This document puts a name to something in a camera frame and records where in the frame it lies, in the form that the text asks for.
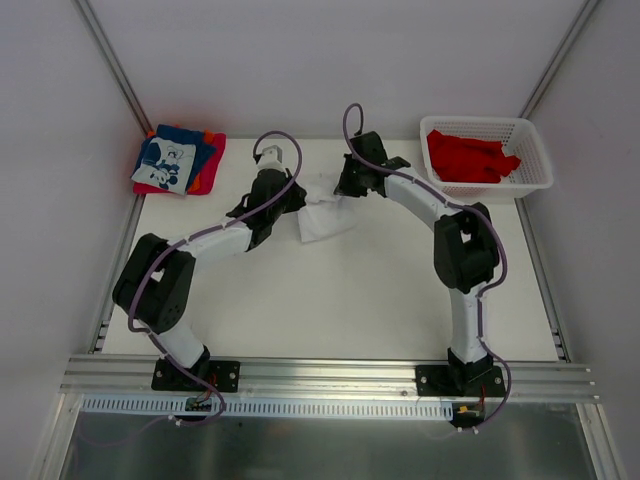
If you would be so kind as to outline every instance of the black mounting plate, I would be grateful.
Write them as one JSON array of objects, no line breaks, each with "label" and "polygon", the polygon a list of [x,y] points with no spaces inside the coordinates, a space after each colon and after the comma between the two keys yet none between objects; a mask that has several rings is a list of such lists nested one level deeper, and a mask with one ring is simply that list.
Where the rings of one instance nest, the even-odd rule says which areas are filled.
[{"label": "black mounting plate", "polygon": [[[222,393],[236,393],[240,380],[240,362],[209,360],[207,374],[212,385]],[[158,392],[204,392],[205,388],[185,377],[167,360],[159,359],[153,371],[151,389]]]},{"label": "black mounting plate", "polygon": [[448,381],[451,376],[446,364],[418,365],[415,372],[419,397],[482,397],[483,385],[485,398],[504,398],[506,394],[502,369],[498,366],[467,383],[464,391],[460,391],[452,381]]}]

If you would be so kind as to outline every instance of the white cloth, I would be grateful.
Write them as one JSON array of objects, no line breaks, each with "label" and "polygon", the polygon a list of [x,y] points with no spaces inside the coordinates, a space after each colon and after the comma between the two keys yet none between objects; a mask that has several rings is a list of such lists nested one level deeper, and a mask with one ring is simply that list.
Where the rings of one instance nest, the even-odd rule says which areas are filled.
[{"label": "white cloth", "polygon": [[298,184],[307,191],[306,206],[298,210],[302,243],[329,238],[355,226],[353,199],[333,194],[336,176],[305,176]]}]

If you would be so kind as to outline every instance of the metal frame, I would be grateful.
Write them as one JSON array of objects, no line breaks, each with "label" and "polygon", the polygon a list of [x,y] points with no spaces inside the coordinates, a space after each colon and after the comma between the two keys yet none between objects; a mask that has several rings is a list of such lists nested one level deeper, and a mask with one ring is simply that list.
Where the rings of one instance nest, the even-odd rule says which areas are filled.
[{"label": "metal frame", "polygon": [[[101,56],[110,69],[122,95],[141,130],[146,134],[151,123],[131,86],[89,0],[72,0],[96,42]],[[580,11],[556,49],[547,68],[522,109],[522,117],[530,117],[552,84],[560,66],[573,48],[580,34],[602,0],[585,0]],[[109,286],[113,286],[117,272],[126,261],[135,229],[142,211],[143,197],[132,205],[122,236],[119,255],[110,272]],[[525,238],[560,360],[570,362],[571,351],[562,333],[553,295],[544,273],[535,235],[524,201],[516,201]],[[94,335],[92,352],[100,351],[101,340],[113,310],[109,291],[101,303],[100,316]],[[442,364],[433,361],[361,361],[361,360],[305,360],[305,359],[239,359],[242,362],[241,382],[235,398],[275,398],[326,401],[353,400],[365,402],[404,402],[416,405],[417,396],[414,367],[417,364]],[[62,472],[65,453],[85,394],[108,393],[128,396],[133,393],[154,395],[151,375],[156,357],[142,355],[74,355],[60,387],[55,421],[49,431],[49,446],[44,458],[36,463],[34,478],[58,478]],[[615,451],[600,405],[600,396],[591,370],[586,365],[566,362],[513,362],[511,402],[575,403],[583,432],[598,478],[626,478],[622,463]],[[429,397],[423,401],[448,400]]]},{"label": "metal frame", "polygon": [[[237,394],[230,397],[419,400],[416,365],[442,361],[234,359],[241,362]],[[157,357],[146,355],[74,355],[60,391],[63,393],[155,393],[151,378]],[[580,364],[510,362],[511,401],[598,403],[591,370]],[[176,393],[177,396],[192,394]],[[424,397],[446,400],[448,397]]]},{"label": "metal frame", "polygon": [[[148,416],[200,417],[201,411],[190,409],[191,397],[175,395],[112,395],[85,394],[82,411],[87,413],[120,413]],[[453,402],[423,400],[410,404],[406,401],[388,400],[371,402],[368,400],[324,400],[256,398],[226,396],[225,417],[259,418],[313,418],[313,419],[359,419],[359,420],[421,420],[451,421]],[[218,399],[209,399],[206,405],[209,413],[220,410]]]}]

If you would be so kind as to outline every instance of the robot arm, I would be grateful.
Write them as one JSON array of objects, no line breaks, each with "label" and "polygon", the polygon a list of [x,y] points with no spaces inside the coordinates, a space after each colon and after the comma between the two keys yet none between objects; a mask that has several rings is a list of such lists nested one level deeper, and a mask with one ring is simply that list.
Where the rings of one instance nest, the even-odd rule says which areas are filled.
[{"label": "robot arm", "polygon": [[[418,173],[400,157],[389,159],[377,133],[356,135],[350,142],[355,153],[371,166],[355,159],[353,154],[345,155],[335,193],[360,197],[375,191],[406,207],[434,232],[434,265],[438,277],[449,288],[453,322],[448,350],[449,378],[444,379],[451,385],[444,387],[451,386],[450,391],[464,394],[467,385],[493,366],[493,358],[479,338],[486,307],[478,296],[493,278],[494,267],[499,263],[495,239],[472,212],[455,210],[449,206],[454,204],[449,197],[441,192],[436,196],[417,185]],[[390,170],[399,175],[392,175]],[[490,220],[484,205],[476,203],[472,207]]]},{"label": "robot arm", "polygon": [[144,235],[136,244],[113,291],[114,302],[129,314],[147,271],[171,245],[181,243],[155,269],[135,308],[135,318],[155,334],[152,341],[157,342],[156,346],[201,379],[209,375],[209,351],[181,321],[193,275],[219,260],[256,248],[269,237],[280,215],[297,211],[305,204],[306,192],[294,183],[271,206],[248,216],[248,212],[272,200],[292,180],[282,165],[279,147],[264,149],[256,162],[258,175],[251,192],[227,214],[221,222],[224,227],[171,241],[152,233]]}]

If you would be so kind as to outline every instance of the glass panel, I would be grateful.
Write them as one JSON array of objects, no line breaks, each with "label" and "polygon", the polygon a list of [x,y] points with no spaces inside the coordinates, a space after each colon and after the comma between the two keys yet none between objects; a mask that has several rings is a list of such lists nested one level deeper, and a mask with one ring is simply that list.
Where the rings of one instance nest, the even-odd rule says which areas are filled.
[{"label": "glass panel", "polygon": [[[152,417],[82,414],[83,435],[112,442]],[[508,405],[479,435],[413,420],[222,417],[164,420],[122,446],[94,447],[77,428],[62,478],[81,479],[595,479],[573,405]]]}]

